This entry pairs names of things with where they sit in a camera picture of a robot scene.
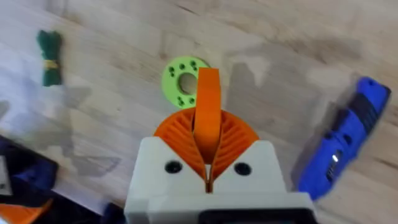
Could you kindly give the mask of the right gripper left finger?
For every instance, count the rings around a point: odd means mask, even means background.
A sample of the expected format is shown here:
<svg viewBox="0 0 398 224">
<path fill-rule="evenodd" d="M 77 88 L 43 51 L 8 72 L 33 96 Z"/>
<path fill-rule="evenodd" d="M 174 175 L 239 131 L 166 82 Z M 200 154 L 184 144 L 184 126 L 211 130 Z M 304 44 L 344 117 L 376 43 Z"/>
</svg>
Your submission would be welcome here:
<svg viewBox="0 0 398 224">
<path fill-rule="evenodd" d="M 206 193 L 206 169 L 193 138 L 194 108 L 166 118 L 141 141 L 129 198 Z"/>
</svg>

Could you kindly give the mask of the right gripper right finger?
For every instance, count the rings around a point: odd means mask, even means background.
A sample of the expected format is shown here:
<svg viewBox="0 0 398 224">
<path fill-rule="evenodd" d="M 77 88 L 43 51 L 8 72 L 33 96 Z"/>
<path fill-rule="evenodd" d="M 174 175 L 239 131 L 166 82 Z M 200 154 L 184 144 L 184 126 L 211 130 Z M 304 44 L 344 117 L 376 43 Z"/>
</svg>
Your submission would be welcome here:
<svg viewBox="0 0 398 224">
<path fill-rule="evenodd" d="M 273 144 L 241 118 L 221 110 L 220 140 L 208 181 L 211 194 L 285 192 Z"/>
</svg>

